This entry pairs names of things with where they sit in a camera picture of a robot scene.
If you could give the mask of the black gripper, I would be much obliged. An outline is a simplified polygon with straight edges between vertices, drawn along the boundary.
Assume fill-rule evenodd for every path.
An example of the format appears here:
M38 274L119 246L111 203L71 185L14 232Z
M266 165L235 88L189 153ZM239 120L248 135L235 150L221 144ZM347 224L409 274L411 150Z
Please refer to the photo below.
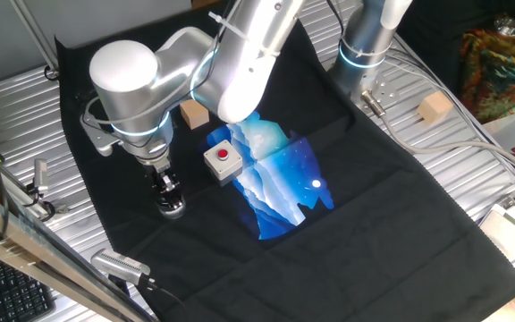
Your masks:
M176 174L171 167L158 169L153 165L146 165L145 169L152 182L154 201L159 207L184 203L180 184L177 183Z

